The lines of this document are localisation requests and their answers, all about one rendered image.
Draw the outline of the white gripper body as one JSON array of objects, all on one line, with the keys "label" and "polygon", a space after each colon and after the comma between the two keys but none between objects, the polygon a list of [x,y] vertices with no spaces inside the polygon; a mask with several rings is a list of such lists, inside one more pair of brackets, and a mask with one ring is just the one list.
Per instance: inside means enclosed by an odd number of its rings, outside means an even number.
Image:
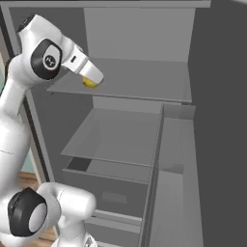
[{"label": "white gripper body", "polygon": [[98,85],[103,80],[103,73],[91,62],[88,61],[85,66],[79,71],[79,74],[84,78],[88,78]]}]

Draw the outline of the yellow lemon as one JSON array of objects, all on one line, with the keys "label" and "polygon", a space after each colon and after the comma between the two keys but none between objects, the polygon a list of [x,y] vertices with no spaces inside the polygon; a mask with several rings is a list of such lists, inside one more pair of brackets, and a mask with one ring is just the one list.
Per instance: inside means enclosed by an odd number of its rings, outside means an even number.
[{"label": "yellow lemon", "polygon": [[95,88],[97,86],[97,83],[93,82],[92,80],[86,77],[83,78],[83,84],[88,88]]}]

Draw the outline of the grey fridge shelf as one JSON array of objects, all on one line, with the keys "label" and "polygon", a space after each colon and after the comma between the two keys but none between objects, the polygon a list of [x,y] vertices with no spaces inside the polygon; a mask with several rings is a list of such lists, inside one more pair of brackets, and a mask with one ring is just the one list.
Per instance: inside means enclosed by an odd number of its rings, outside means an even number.
[{"label": "grey fridge shelf", "polygon": [[78,127],[62,154],[150,166],[160,115],[94,108]]},{"label": "grey fridge shelf", "polygon": [[79,75],[68,72],[48,91],[186,104],[192,102],[186,63],[105,58],[93,58],[92,62],[104,74],[104,80],[98,87],[87,88]]}]

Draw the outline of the grey open fridge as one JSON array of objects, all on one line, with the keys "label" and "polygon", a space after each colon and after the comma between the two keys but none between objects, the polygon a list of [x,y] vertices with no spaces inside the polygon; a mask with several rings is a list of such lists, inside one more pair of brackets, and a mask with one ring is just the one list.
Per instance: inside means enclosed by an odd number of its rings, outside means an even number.
[{"label": "grey open fridge", "polygon": [[[8,33],[31,14],[57,26],[93,58],[183,62],[199,71],[196,39],[210,40],[247,16],[239,0],[2,2]],[[194,137],[194,106],[170,101],[49,92],[69,70],[29,91],[25,114],[45,181],[64,182],[75,156],[63,149],[94,108],[156,113],[160,127],[141,218],[99,210],[84,225],[98,247],[204,247]]]}]

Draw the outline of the grey fridge drawer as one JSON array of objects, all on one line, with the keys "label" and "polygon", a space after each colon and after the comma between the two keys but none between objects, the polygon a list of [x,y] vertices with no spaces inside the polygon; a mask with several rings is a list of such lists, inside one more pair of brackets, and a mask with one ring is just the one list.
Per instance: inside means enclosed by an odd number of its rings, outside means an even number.
[{"label": "grey fridge drawer", "polygon": [[67,185],[90,191],[99,210],[141,218],[151,168],[74,157],[63,169]]}]

